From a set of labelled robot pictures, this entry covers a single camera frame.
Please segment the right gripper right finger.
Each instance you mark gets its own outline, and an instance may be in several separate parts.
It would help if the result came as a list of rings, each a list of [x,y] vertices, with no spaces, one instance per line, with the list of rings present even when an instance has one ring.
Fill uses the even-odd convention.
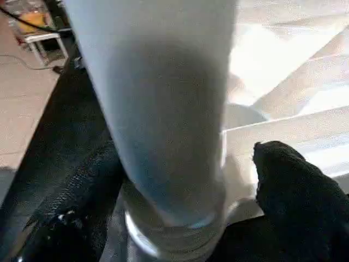
[[[256,142],[256,201],[289,261],[348,261],[348,196],[281,141]]]

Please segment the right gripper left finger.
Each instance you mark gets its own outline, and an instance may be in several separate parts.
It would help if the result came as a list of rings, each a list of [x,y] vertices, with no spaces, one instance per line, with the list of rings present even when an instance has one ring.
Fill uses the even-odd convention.
[[[15,260],[99,261],[124,177],[115,147],[94,149],[33,212]]]

